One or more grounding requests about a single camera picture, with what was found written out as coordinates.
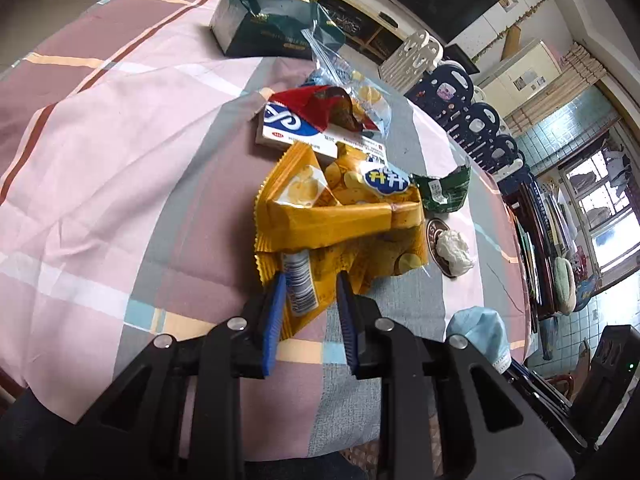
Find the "dark green snack wrapper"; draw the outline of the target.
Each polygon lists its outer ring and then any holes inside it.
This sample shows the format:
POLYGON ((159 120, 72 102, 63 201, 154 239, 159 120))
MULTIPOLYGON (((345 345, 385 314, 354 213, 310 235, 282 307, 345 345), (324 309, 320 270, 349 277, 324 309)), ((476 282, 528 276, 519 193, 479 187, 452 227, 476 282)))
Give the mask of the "dark green snack wrapper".
POLYGON ((457 166, 443 178, 412 174, 410 181, 421 195, 421 203, 426 212, 450 214, 462 208, 468 196, 471 167, 457 166))

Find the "dark green tissue box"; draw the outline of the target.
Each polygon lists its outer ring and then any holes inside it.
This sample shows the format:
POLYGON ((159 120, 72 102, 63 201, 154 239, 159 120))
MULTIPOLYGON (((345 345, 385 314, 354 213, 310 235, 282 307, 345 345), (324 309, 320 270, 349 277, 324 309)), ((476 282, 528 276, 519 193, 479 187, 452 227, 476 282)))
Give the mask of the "dark green tissue box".
POLYGON ((344 32, 316 0, 219 0, 209 23, 228 58, 312 58, 308 37, 341 49, 344 32))

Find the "white long carton box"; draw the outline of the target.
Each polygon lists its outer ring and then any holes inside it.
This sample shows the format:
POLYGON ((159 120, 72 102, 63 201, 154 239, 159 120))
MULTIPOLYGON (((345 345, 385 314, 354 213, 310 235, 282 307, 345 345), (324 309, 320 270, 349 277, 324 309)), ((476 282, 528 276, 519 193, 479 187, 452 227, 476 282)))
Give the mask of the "white long carton box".
POLYGON ((371 160, 386 164, 385 146, 361 133, 351 132, 336 125, 324 131, 278 102, 267 102, 259 116, 255 142, 286 151, 293 143, 303 142, 311 146, 323 160, 337 158, 337 143, 342 142, 366 154, 371 160))

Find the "blue face mask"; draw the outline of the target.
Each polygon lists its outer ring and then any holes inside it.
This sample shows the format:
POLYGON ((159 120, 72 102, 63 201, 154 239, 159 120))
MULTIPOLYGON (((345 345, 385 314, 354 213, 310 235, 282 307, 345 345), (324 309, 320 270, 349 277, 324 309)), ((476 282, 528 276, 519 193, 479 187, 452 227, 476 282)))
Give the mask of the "blue face mask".
POLYGON ((446 336, 465 338, 503 374, 511 365, 511 349, 506 324, 496 310, 474 306, 456 312, 446 328, 446 336))

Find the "white standing air conditioner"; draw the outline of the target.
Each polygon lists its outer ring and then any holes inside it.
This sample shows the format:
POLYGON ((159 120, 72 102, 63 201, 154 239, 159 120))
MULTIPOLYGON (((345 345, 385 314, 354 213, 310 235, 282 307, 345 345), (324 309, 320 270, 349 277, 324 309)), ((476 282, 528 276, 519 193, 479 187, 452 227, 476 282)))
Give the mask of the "white standing air conditioner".
POLYGON ((484 101, 506 118, 561 73, 561 66, 547 45, 532 40, 488 72, 478 86, 484 101))

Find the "row of children's books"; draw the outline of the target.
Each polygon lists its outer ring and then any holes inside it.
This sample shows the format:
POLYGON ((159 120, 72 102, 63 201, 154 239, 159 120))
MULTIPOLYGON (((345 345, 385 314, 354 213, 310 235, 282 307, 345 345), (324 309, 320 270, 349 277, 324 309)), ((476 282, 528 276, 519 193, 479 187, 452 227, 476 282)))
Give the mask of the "row of children's books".
POLYGON ((577 304, 576 282, 558 204, 531 176, 500 188, 510 191, 504 200, 515 218, 533 318, 571 314, 577 304))

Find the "yellow snack bag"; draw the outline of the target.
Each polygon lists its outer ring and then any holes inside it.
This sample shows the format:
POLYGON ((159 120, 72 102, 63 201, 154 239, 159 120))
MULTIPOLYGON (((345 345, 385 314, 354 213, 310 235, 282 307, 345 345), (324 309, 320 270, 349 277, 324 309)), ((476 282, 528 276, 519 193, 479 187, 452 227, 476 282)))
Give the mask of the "yellow snack bag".
POLYGON ((285 277, 284 339, 334 303, 340 272, 347 273, 354 292, 364 294, 378 278, 427 262, 418 187, 344 143, 328 166, 320 165, 310 145, 291 145, 262 182, 254 221, 260 279, 285 277))

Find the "white tissue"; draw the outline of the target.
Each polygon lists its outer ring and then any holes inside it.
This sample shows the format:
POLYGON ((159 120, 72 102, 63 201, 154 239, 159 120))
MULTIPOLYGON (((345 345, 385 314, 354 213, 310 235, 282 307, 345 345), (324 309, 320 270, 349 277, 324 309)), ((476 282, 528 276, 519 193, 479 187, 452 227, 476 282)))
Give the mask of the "white tissue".
POLYGON ((474 260, 469 245, 455 230, 440 232, 436 240, 436 252, 439 258, 447 263, 449 274, 454 278, 469 272, 474 266, 474 260))

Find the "red snack wrapper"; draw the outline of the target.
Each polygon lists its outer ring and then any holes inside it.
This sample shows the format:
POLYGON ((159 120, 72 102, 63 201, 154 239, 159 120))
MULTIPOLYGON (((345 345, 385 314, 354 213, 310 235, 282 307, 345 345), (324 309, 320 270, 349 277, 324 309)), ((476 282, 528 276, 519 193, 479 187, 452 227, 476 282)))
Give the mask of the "red snack wrapper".
POLYGON ((351 132, 378 131, 364 108, 341 87, 303 86, 273 93, 269 101, 286 106, 319 131, 329 125, 351 132))

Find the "yellow wooden tv cabinet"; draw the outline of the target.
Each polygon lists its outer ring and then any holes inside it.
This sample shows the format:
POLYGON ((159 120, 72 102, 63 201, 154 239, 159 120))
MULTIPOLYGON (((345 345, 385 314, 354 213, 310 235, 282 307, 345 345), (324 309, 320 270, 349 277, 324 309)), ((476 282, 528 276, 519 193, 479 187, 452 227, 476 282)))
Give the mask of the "yellow wooden tv cabinet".
POLYGON ((316 0, 344 32, 346 44, 376 64, 386 61, 407 35, 380 17, 380 12, 358 0, 316 0))

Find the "navy white baby fence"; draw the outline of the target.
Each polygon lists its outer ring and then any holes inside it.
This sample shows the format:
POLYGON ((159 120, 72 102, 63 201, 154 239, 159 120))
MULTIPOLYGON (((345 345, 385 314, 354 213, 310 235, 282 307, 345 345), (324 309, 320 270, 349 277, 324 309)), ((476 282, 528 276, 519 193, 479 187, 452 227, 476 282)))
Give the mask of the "navy white baby fence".
POLYGON ((410 35, 378 66, 382 81, 434 119, 509 196, 535 183, 525 155, 502 130, 499 113, 480 99, 464 69, 425 30, 410 35))

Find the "clear plastic snack bag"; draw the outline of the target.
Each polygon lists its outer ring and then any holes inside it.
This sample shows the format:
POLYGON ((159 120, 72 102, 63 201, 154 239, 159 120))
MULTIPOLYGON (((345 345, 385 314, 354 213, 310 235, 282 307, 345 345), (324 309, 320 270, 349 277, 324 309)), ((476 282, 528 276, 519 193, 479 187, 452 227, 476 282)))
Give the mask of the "clear plastic snack bag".
POLYGON ((386 100, 386 92, 322 42, 320 29, 303 29, 302 36, 309 44, 316 66, 306 79, 305 86, 341 88, 352 102, 350 114, 360 125, 363 134, 384 141, 392 123, 392 110, 386 100))

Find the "plaid pink grey tablecloth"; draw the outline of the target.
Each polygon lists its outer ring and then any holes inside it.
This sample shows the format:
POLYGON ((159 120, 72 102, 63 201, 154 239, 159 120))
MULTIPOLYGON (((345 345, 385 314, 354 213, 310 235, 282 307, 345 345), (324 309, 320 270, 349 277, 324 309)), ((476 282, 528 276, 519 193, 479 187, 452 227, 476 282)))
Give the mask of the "plaid pink grey tablecloth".
MULTIPOLYGON (((76 422, 158 333, 191 338, 260 292, 253 204, 281 153, 255 143, 265 88, 314 64, 226 58, 219 0, 103 0, 1 77, 1 370, 76 422)), ((474 268, 429 263, 370 295, 442 340, 461 309, 500 312, 514 359, 530 346, 513 222, 473 170, 446 222, 474 268)), ((242 382, 246 460, 323 455, 378 436, 378 382, 345 364, 335 307, 292 340, 264 382, 242 382)))

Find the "round brown coaster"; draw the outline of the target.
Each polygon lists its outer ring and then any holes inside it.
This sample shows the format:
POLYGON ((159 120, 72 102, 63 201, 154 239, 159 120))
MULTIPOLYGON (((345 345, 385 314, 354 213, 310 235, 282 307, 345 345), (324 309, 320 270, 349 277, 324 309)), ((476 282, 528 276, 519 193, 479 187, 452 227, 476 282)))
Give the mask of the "round brown coaster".
POLYGON ((460 278, 475 264, 469 245, 458 231, 450 229, 442 219, 431 218, 426 225, 430 255, 446 278, 460 278))

